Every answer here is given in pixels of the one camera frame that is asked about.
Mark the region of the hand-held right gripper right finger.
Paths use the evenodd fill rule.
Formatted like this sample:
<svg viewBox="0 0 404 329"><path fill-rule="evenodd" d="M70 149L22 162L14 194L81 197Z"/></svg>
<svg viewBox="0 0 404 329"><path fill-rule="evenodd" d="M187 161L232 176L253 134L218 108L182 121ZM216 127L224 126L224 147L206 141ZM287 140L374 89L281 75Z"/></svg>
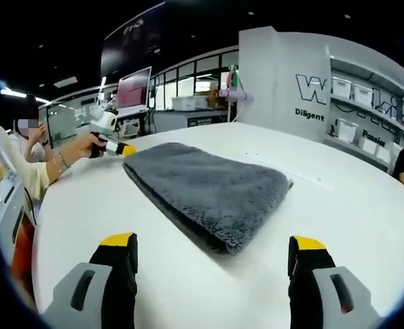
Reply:
<svg viewBox="0 0 404 329"><path fill-rule="evenodd" d="M287 275L291 328L376 328L382 321L368 288L315 239L289 238Z"/></svg>

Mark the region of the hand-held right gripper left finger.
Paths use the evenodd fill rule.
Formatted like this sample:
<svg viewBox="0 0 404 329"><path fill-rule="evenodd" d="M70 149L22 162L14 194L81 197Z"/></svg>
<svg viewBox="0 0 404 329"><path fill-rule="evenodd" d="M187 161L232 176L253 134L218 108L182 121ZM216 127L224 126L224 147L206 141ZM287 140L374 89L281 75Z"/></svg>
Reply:
<svg viewBox="0 0 404 329"><path fill-rule="evenodd" d="M109 236L59 281L43 318L50 328L134 328L137 273L137 235Z"/></svg>

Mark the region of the person's left hand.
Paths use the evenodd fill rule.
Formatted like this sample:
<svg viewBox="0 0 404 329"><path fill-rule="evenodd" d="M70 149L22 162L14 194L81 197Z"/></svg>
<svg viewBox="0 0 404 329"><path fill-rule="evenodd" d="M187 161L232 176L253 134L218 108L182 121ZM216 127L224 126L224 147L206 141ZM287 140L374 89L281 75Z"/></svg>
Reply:
<svg viewBox="0 0 404 329"><path fill-rule="evenodd" d="M102 147L106 146L106 141L102 141L95 135L89 133L78 137L76 145L78 156L80 158L90 158L92 156L94 147L98 148L97 157L100 157L103 155Z"/></svg>

